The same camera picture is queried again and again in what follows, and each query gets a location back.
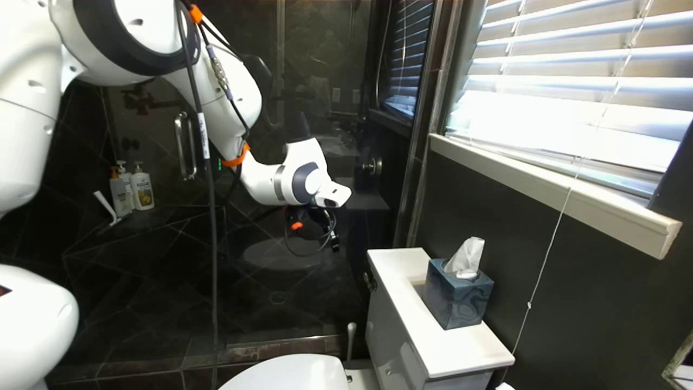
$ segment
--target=white tissue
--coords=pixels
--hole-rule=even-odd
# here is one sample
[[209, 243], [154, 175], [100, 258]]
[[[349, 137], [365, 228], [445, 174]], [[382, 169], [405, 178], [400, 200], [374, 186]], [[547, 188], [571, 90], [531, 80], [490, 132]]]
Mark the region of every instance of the white tissue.
[[457, 279], [474, 279], [478, 272], [483, 245], [485, 240], [478, 237], [466, 239], [455, 255], [445, 263], [443, 270]]

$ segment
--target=toilet seat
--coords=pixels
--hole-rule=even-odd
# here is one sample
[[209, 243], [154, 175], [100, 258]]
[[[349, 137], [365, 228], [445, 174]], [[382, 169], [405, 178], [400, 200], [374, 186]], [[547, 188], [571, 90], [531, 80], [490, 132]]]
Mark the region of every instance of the toilet seat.
[[297, 353], [256, 363], [221, 390], [349, 390], [349, 381], [337, 357]]

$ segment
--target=bottle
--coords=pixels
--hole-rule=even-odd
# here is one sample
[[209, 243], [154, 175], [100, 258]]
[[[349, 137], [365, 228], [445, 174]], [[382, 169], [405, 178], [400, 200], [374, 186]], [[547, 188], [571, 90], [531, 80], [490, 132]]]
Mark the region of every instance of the bottle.
[[113, 198], [115, 214], [119, 218], [123, 218], [123, 216], [127, 216], [131, 213], [131, 204], [127, 200], [125, 181], [119, 175], [116, 167], [111, 167], [111, 198]]
[[143, 172], [141, 162], [133, 164], [131, 188], [133, 188], [133, 207], [152, 210], [154, 207], [152, 178], [150, 174]]
[[131, 188], [131, 174], [127, 172], [125, 160], [116, 160], [116, 174], [123, 179], [127, 206], [130, 206], [130, 210], [133, 210], [136, 200], [133, 200], [133, 188]]

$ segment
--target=window sill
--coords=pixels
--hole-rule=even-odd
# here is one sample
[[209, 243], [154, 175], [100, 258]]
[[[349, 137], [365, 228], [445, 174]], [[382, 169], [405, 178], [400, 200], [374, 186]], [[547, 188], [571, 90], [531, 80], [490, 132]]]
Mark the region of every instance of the window sill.
[[565, 214], [656, 260], [667, 255], [681, 225], [599, 186], [531, 167], [464, 141], [430, 134], [430, 149], [554, 210], [563, 210], [565, 194], [571, 191]]

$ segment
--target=toilet tank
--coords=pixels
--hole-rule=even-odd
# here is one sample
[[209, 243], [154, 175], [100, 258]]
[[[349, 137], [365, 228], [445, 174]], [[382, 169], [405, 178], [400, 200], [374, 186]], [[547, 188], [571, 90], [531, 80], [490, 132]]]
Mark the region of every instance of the toilet tank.
[[415, 292], [426, 277], [423, 250], [371, 250], [365, 344], [381, 390], [485, 390], [516, 359], [485, 323], [441, 329]]

